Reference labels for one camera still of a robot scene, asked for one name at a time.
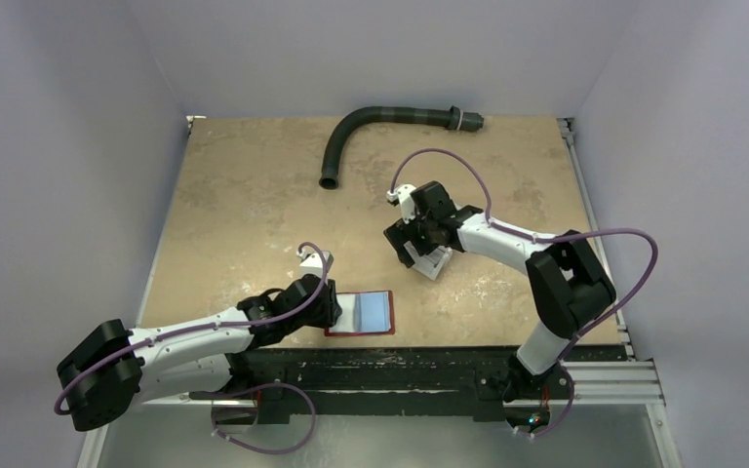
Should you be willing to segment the red card holder wallet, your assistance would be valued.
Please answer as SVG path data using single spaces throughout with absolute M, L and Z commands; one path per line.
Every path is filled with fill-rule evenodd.
M 337 295 L 340 315 L 325 336 L 387 335 L 395 331 L 392 291 L 344 292 Z

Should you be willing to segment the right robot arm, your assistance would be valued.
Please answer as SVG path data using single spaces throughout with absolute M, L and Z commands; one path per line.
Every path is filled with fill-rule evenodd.
M 542 389 L 571 339 L 616 299 L 614 286 L 578 232 L 539 235 L 459 205 L 438 181 L 389 190 L 401 217 L 384 231 L 399 261 L 434 280 L 453 253 L 476 254 L 524 274 L 538 322 L 510 359 L 508 382 L 518 395 Z

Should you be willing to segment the white plastic card box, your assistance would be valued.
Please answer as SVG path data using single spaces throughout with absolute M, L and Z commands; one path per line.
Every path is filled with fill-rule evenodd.
M 436 281 L 452 256 L 453 250 L 451 248 L 438 247 L 431 253 L 416 256 L 413 269 L 430 281 Z

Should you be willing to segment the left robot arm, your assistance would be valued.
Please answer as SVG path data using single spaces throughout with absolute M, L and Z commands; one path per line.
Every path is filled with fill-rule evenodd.
M 252 385 L 241 353 L 277 344 L 303 327 L 329 328 L 340 314 L 335 281 L 306 274 L 284 290 L 174 326 L 127 329 L 118 319 L 105 321 L 59 362 L 62 391 L 54 411 L 86 432 L 132 405 L 180 393 L 241 398 Z

